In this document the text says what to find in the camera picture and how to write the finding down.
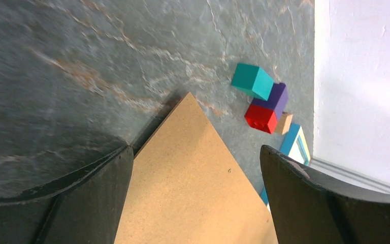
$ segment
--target green cube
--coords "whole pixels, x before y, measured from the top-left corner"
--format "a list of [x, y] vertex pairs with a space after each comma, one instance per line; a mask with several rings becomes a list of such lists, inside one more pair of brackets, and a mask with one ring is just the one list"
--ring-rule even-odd
[[249, 96], [268, 100], [273, 83], [261, 67], [238, 63], [231, 85]]

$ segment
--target red block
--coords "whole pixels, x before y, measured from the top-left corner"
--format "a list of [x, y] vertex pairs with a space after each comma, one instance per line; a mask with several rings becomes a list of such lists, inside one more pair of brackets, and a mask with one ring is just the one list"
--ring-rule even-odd
[[277, 126], [274, 110], [250, 104], [244, 118], [250, 127], [273, 134]]

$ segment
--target purple block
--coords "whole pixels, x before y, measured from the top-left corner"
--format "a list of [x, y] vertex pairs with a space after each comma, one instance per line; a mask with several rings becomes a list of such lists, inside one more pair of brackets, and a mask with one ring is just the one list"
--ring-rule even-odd
[[280, 120], [285, 106], [288, 103], [288, 99], [289, 97], [288, 91], [286, 89], [286, 84], [274, 83], [268, 100], [265, 101], [262, 99], [254, 98], [252, 100], [252, 104], [274, 110], [277, 120]]

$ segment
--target stone tabletop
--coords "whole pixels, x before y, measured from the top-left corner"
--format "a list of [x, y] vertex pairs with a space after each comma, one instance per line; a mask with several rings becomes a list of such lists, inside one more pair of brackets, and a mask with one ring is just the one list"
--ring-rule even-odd
[[0, 0], [0, 196], [137, 151], [186, 92], [261, 191], [283, 136], [245, 122], [238, 62], [287, 84], [312, 151], [313, 0]]

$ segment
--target beige block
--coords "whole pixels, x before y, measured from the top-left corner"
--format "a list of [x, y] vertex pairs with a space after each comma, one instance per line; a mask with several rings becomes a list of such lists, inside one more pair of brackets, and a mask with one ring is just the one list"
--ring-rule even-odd
[[192, 94], [135, 157], [123, 243], [277, 243], [270, 212]]
[[292, 116], [293, 115], [290, 113], [283, 112], [274, 132], [280, 135], [286, 134], [289, 131], [290, 123], [292, 122]]

